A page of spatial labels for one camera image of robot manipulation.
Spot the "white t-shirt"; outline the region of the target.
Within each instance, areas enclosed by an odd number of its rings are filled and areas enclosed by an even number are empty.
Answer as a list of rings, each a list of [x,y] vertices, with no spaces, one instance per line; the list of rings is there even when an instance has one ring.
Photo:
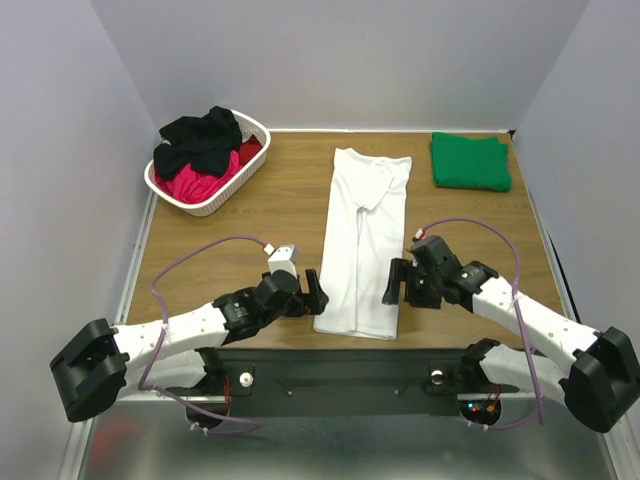
[[[396,338],[399,307],[382,299],[390,262],[403,253],[411,168],[409,157],[335,151],[320,270],[329,303],[316,332]]]

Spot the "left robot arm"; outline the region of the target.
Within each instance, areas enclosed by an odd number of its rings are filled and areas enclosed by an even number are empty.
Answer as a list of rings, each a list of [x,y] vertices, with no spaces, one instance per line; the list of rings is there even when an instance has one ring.
[[[174,317],[120,327],[106,319],[85,324],[54,356],[50,370],[66,418],[72,423],[98,416],[133,388],[192,388],[215,392],[223,371],[202,359],[182,379],[165,374],[161,361],[199,356],[255,336],[281,317],[319,315],[329,303],[315,270],[305,272],[309,290],[285,270],[264,274],[254,287],[225,294]]]

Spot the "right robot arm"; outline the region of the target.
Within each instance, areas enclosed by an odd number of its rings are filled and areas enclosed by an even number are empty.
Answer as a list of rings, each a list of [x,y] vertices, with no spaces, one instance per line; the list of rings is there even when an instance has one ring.
[[[607,433],[639,399],[639,361],[621,330],[576,323],[521,293],[489,266],[462,264],[439,236],[417,239],[410,259],[390,262],[385,305],[458,305],[520,336],[469,345],[460,365],[442,372],[460,391],[510,386],[564,405],[585,427]]]

